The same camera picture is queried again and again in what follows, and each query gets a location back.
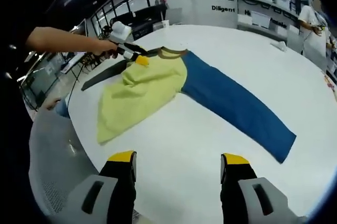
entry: gray chair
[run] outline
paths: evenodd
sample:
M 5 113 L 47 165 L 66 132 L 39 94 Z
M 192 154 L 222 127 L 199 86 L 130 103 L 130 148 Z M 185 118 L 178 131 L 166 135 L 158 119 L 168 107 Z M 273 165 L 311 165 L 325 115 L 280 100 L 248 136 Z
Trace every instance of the gray chair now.
M 88 176 L 98 174 L 71 120 L 52 111 L 41 108 L 37 113 L 29 148 L 29 179 L 35 200 L 46 216 L 61 212 L 69 193 Z

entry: white round table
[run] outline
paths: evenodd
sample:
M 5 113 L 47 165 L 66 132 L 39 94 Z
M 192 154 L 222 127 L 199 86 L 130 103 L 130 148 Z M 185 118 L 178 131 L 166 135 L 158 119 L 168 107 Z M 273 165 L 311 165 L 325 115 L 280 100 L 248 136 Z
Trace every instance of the white round table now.
M 69 112 L 92 163 L 101 170 L 108 157 L 137 151 L 135 209 L 155 223 L 223 223 L 220 155 L 250 161 L 289 201 L 298 216 L 309 215 L 332 182 L 337 164 L 337 102 L 323 73 L 300 54 L 282 52 L 270 39 L 210 26 L 170 26 L 135 43 L 153 49 L 185 48 L 236 80 L 265 103 L 297 135 L 283 164 L 254 140 L 184 94 L 119 137 L 96 140 L 98 101 L 107 79 L 82 92 L 75 88 Z M 122 60 L 106 60 L 92 78 Z

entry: white shirt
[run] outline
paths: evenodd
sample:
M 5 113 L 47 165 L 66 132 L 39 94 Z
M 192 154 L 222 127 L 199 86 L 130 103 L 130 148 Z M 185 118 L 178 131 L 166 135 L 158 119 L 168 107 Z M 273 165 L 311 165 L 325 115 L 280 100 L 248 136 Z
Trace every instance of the white shirt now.
M 305 5 L 300 13 L 299 20 L 302 20 L 306 22 L 309 25 L 315 26 L 315 25 L 321 25 L 322 20 L 325 21 L 324 17 L 320 15 L 319 13 L 316 12 L 315 10 L 310 7 Z M 322 33 L 321 36 L 318 36 L 315 34 L 313 31 L 309 31 L 308 29 L 305 29 L 303 26 L 301 26 L 301 31 L 303 33 L 303 37 L 305 39 L 304 41 L 304 52 L 308 52 L 311 50 L 315 50 L 317 53 L 319 53 L 321 56 L 325 57 L 326 53 L 326 44 L 329 43 L 329 36 L 330 36 L 330 31 L 328 27 L 326 27 Z

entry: human hand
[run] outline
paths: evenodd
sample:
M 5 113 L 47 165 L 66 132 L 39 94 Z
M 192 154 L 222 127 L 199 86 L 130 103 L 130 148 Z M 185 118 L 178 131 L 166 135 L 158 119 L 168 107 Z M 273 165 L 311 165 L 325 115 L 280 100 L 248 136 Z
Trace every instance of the human hand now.
M 115 43 L 108 41 L 108 40 L 98 40 L 97 48 L 93 52 L 93 54 L 99 56 L 102 53 L 107 52 L 107 51 L 116 51 L 116 49 L 117 49 L 117 45 Z
M 316 35 L 322 36 L 322 30 L 321 30 L 319 27 L 313 26 L 313 27 L 312 27 L 312 31 L 313 31 Z
M 57 105 L 59 101 L 61 101 L 61 98 L 55 98 L 51 100 L 50 102 L 43 104 L 42 107 L 47 110 L 52 110 L 53 108 L 55 108 L 55 106 Z

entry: yellow gripper tip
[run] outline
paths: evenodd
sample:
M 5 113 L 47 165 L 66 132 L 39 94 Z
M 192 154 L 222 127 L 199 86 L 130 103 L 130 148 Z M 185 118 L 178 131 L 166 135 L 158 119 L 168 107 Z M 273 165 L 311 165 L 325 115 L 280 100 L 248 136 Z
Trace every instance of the yellow gripper tip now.
M 139 55 L 135 63 L 143 65 L 143 66 L 148 66 L 148 58 L 145 56 Z

